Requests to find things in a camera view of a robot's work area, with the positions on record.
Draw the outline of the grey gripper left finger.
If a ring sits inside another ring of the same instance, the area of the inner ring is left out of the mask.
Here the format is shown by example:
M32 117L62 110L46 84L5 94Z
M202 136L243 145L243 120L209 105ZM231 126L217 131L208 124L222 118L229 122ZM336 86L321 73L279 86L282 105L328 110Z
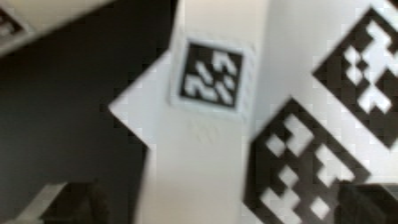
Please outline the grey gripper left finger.
M97 182L46 184L10 224L110 224Z

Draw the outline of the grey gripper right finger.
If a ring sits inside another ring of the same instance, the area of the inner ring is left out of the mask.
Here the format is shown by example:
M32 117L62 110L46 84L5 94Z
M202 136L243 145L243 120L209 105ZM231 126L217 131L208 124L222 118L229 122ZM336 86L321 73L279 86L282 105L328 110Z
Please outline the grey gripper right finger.
M339 184L334 224L398 224L398 183Z

